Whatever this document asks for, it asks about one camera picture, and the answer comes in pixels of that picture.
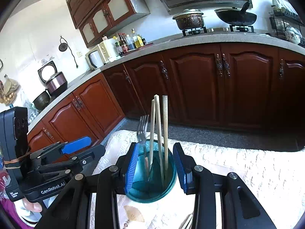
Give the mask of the person's left hand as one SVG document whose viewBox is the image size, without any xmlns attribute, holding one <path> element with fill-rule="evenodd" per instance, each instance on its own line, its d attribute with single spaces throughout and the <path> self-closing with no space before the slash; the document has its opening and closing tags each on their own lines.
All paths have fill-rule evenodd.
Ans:
<svg viewBox="0 0 305 229">
<path fill-rule="evenodd" d="M 39 203 L 31 203 L 27 200 L 27 198 L 22 199 L 22 205 L 24 207 L 24 210 L 30 211 L 30 212 L 42 212 L 42 205 Z"/>
</svg>

